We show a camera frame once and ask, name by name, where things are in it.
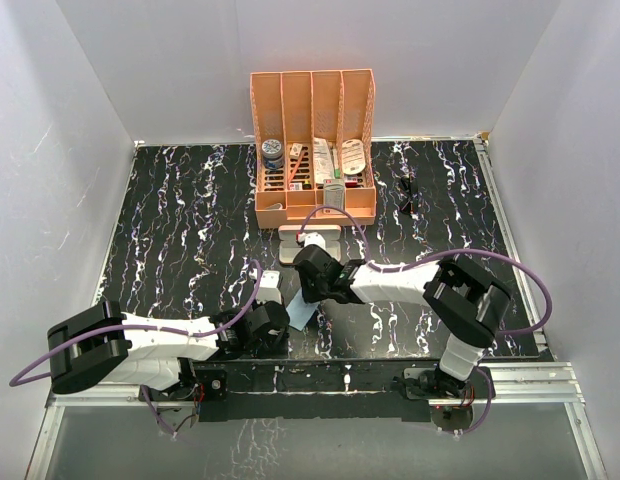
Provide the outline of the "blue cleaning cloth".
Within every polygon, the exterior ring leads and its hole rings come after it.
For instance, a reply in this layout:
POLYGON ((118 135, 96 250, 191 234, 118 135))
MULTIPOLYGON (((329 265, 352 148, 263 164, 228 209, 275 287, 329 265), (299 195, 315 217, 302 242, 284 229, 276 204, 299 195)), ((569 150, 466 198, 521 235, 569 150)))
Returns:
POLYGON ((312 319, 319 302, 306 302, 301 290, 298 290, 286 307, 289 316, 289 326, 297 331, 303 331, 312 319))

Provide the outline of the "pink glasses case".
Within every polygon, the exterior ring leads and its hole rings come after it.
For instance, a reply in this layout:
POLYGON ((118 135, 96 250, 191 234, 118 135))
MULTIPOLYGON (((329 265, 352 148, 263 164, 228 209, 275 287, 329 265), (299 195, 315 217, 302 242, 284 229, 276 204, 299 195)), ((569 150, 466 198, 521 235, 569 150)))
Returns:
POLYGON ((340 226, 308 225, 302 233, 299 233, 300 229, 300 225, 282 225, 278 228, 281 265, 291 266, 296 255, 310 245, 321 247, 337 261, 341 260, 340 226))

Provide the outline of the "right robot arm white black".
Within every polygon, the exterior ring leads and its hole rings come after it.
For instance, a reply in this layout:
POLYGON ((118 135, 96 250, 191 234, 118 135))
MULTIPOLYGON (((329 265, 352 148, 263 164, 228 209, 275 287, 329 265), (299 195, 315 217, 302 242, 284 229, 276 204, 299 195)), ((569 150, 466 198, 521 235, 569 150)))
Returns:
POLYGON ((450 332, 438 365, 415 378, 403 378, 406 392, 460 398, 471 374, 495 340, 509 309, 511 290, 464 254, 408 267, 376 266, 362 259, 345 264, 310 245, 294 258, 300 295, 306 303, 406 302, 426 305, 450 332))

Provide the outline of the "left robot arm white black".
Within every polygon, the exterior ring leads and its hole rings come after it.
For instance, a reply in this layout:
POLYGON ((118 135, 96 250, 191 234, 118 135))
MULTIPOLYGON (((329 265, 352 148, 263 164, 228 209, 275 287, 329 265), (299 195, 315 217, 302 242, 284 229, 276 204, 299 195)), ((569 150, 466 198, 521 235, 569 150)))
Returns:
POLYGON ((47 332, 50 350, 76 343, 50 358, 52 392, 75 394, 99 383, 129 383, 190 396, 197 376, 190 365, 235 360, 277 350, 286 339, 286 308, 268 301, 237 311, 192 320, 159 320, 125 313, 104 301, 47 332))

